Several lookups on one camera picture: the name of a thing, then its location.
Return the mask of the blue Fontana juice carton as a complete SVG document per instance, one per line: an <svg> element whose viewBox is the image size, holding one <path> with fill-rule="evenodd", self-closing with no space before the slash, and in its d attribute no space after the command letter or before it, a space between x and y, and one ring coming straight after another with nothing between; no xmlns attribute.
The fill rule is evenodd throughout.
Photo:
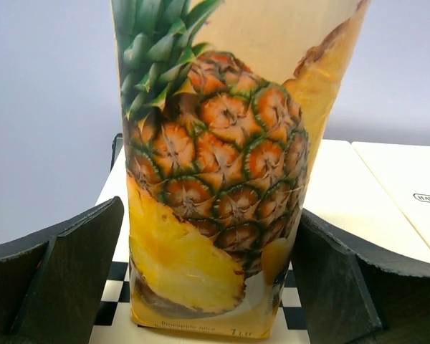
<svg viewBox="0 0 430 344"><path fill-rule="evenodd" d="M130 308L266 338L368 1L113 1Z"/></svg>

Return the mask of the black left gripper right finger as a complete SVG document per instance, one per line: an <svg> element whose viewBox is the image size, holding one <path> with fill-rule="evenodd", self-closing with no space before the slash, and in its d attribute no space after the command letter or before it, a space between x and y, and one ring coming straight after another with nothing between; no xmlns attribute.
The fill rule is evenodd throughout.
<svg viewBox="0 0 430 344"><path fill-rule="evenodd" d="M311 343L430 343L430 263L308 210L291 263Z"/></svg>

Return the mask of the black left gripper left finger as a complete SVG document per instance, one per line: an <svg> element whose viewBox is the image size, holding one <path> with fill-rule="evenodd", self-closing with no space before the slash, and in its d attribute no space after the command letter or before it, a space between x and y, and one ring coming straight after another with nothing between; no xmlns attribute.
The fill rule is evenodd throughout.
<svg viewBox="0 0 430 344"><path fill-rule="evenodd" d="M115 196L0 244L0 343L88 343L123 214Z"/></svg>

